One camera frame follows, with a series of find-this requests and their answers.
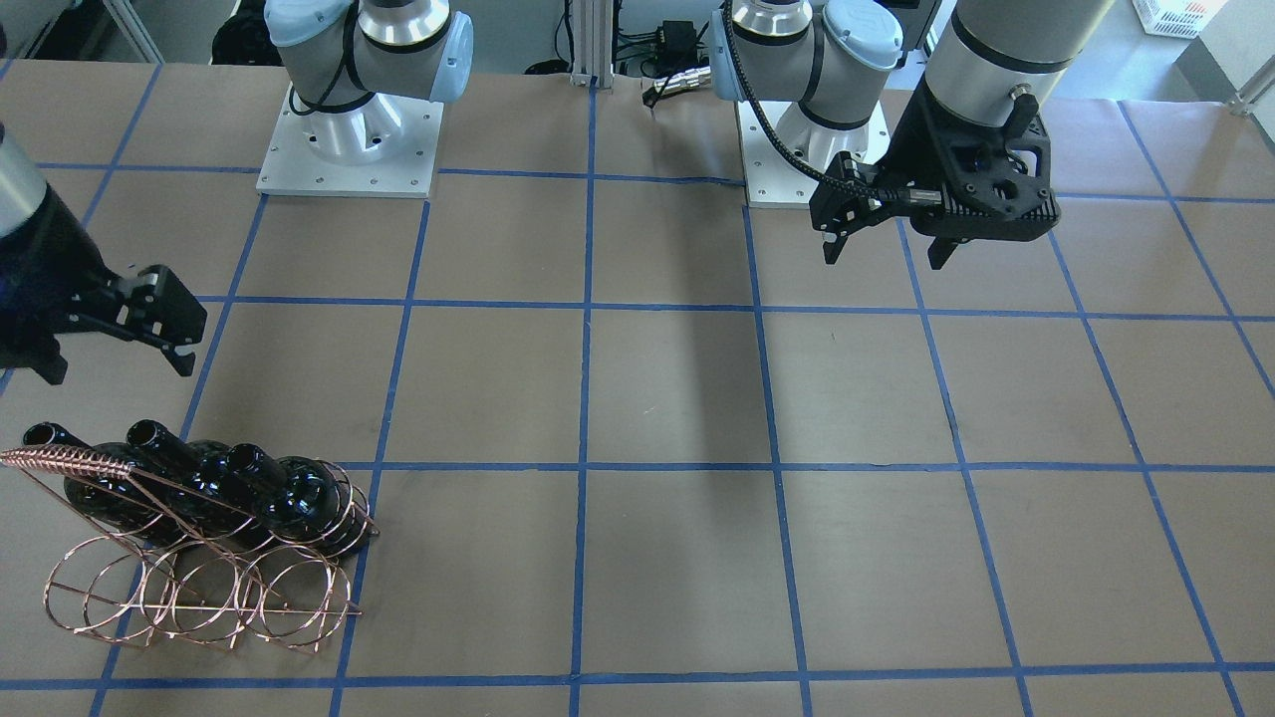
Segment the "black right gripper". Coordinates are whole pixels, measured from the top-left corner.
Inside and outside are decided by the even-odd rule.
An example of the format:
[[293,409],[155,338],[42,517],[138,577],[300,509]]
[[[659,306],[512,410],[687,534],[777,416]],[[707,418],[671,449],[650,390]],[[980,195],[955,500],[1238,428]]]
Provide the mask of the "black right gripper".
[[97,332],[156,347],[178,376],[193,376],[207,309],[167,265],[111,270],[52,188],[3,239],[1,270],[1,367],[61,385],[68,360],[55,336]]

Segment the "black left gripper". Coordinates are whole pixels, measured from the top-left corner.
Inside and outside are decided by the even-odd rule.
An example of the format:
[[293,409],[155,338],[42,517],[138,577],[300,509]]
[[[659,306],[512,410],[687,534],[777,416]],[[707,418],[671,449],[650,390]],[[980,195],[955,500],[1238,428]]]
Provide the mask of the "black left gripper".
[[1001,126],[978,125],[945,108],[928,82],[907,102],[887,154],[873,165],[835,154],[810,200],[811,223],[830,235],[834,265],[853,233],[905,216],[932,236],[929,269],[975,240],[1029,242],[1061,219],[1051,186],[1051,140],[1030,85],[1005,94]]

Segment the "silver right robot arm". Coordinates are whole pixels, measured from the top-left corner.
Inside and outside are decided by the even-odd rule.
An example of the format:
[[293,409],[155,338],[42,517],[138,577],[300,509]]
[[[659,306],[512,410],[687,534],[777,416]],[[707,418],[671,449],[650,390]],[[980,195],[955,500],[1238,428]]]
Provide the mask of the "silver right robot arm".
[[[472,71],[473,27],[446,1],[269,1],[264,20],[314,129],[315,154],[357,166],[402,145],[391,97],[460,100]],[[105,333],[159,350],[178,375],[194,370],[207,310],[167,265],[124,277],[45,179],[3,134],[3,366],[48,384],[68,373],[59,336]]]

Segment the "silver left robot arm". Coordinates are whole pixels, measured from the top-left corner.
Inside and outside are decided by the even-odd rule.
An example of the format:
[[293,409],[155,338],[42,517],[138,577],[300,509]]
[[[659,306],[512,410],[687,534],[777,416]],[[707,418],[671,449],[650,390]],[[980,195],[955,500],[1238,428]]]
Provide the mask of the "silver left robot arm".
[[1030,242],[1061,218],[1042,117],[1108,1],[959,1],[880,158],[857,158],[907,54],[876,1],[725,1],[709,57],[720,100],[748,105],[760,131],[815,182],[810,218],[835,264],[853,233],[898,217],[929,237],[941,269],[974,240]]

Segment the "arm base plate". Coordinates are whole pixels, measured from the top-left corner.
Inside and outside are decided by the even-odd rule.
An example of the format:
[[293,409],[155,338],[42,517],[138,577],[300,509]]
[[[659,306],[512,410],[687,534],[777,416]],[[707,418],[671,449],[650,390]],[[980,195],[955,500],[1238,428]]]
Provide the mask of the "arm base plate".
[[[736,108],[748,205],[771,209],[806,208],[816,181],[792,167],[771,145],[750,105],[738,102]],[[875,105],[866,125],[847,131],[811,122],[793,102],[762,102],[761,108],[782,144],[794,157],[819,171],[829,168],[835,154],[841,151],[847,151],[857,162],[868,165],[878,162],[887,151],[890,135],[881,105]]]
[[300,115],[284,96],[256,189],[272,196],[427,199],[446,105],[376,94],[349,114]]

